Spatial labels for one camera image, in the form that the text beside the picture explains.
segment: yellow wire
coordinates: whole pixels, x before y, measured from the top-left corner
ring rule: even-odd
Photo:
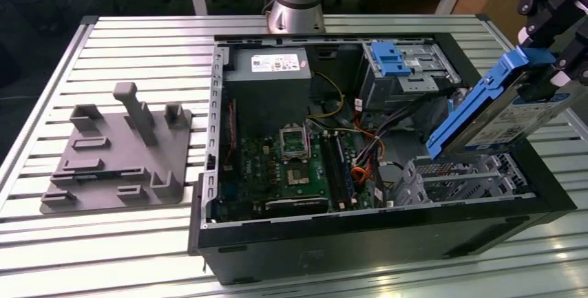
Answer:
[[[332,85],[334,89],[336,89],[336,92],[339,93],[339,107],[336,108],[336,110],[334,110],[332,112],[327,113],[327,114],[311,114],[307,117],[308,118],[327,118],[330,116],[334,116],[335,114],[338,114],[342,110],[342,106],[343,106],[343,98],[345,95],[340,92],[339,87],[336,86],[336,84],[332,82],[331,79],[328,79],[328,77],[326,75],[323,75],[320,72],[314,72],[315,74],[318,74],[322,78],[324,78],[324,80]]]

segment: ram slot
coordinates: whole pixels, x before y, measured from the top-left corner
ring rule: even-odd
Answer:
[[[345,198],[346,200],[354,204],[357,201],[354,201],[351,198],[354,197],[355,188],[353,185],[353,177],[351,177],[351,171],[349,169],[349,165],[346,162],[346,148],[342,144],[340,137],[335,135],[332,137],[332,140],[336,144],[336,151],[338,151],[338,165],[339,165],[339,175],[342,176],[342,181],[345,184]]]
[[[332,136],[320,138],[322,163],[324,166],[324,175],[328,183],[330,199],[332,208],[343,211],[350,205],[349,194],[346,191],[346,180],[340,172],[339,148]]]

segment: blue plastic bracket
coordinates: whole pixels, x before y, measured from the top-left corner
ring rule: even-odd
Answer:
[[[447,141],[463,131],[467,119],[489,106],[487,100],[496,100],[508,88],[508,78],[518,68],[537,67],[554,63],[552,53],[542,48],[516,47],[504,54],[494,67],[477,82],[459,107],[449,114],[426,143],[430,157],[441,154]]]
[[[389,41],[371,42],[371,55],[383,76],[409,76],[413,71],[405,65],[402,54]]]

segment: green motherboard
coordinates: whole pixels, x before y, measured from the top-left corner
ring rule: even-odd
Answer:
[[[220,179],[220,221],[250,220],[260,217],[263,203],[276,200],[327,200],[327,212],[343,211],[331,199],[332,185],[323,163],[319,134],[308,139],[292,134],[240,140],[238,159],[234,166],[224,166]],[[340,134],[342,159],[349,167],[355,155],[353,137]],[[283,151],[295,152],[304,148],[303,159],[283,159]],[[367,209],[371,200],[366,191],[353,192],[354,205],[350,209]]]

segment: sticker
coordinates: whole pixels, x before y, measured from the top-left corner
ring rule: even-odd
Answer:
[[[405,60],[403,64],[406,64],[406,66],[421,66],[421,63],[418,61],[411,60]]]
[[[466,147],[481,150],[490,148],[492,145],[509,143],[568,97],[568,93],[554,94],[546,102],[529,103],[517,98],[475,134]]]
[[[374,196],[377,199],[383,201],[383,193],[382,193],[382,190],[379,190],[378,188],[374,188]]]
[[[296,54],[255,55],[251,57],[251,72],[299,71]]]
[[[355,111],[362,111],[363,110],[363,100],[361,98],[355,98]]]

